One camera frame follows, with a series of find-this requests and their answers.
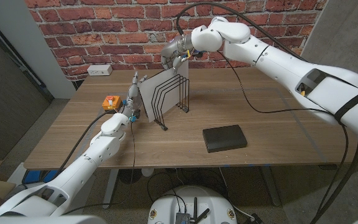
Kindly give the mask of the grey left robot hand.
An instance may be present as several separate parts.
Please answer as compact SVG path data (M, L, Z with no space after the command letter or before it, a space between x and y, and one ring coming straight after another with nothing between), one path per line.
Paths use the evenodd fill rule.
M124 104L124 109L122 114L126 115L128 118L132 116L134 112L141 109L143 105L142 97L138 87L138 71L135 71L135 74L132 79L132 84L128 89L127 98Z

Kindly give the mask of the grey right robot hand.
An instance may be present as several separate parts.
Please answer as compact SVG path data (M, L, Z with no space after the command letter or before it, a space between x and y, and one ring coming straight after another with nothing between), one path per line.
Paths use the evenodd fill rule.
M179 35L167 43L161 51L161 64L165 70L178 70L185 61L183 56L193 49L191 34Z

